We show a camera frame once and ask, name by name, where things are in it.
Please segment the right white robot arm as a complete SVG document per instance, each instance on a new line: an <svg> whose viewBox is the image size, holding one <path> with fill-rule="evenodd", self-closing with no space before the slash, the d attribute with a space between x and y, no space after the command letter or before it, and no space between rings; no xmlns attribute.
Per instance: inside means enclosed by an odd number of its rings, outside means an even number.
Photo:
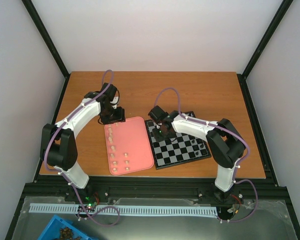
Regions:
<svg viewBox="0 0 300 240"><path fill-rule="evenodd" d="M230 195L240 162L248 156L250 148L228 119L201 120L177 110L167 113L159 106L153 107L148 116L156 127L156 138L166 140L182 133L205 141L218 165L214 196L221 200Z"/></svg>

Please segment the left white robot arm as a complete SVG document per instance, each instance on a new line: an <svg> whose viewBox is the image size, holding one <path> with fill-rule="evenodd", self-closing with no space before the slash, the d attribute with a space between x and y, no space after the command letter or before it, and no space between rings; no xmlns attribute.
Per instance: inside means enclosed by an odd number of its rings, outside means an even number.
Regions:
<svg viewBox="0 0 300 240"><path fill-rule="evenodd" d="M94 189L88 185L89 176L77 162L76 137L95 117L99 124L109 125L125 121L124 108L118 106L119 90L104 83L100 91L87 93L79 106L55 124L42 129L40 157L47 170L64 176L69 185L77 188L76 195L82 201L93 198Z"/></svg>

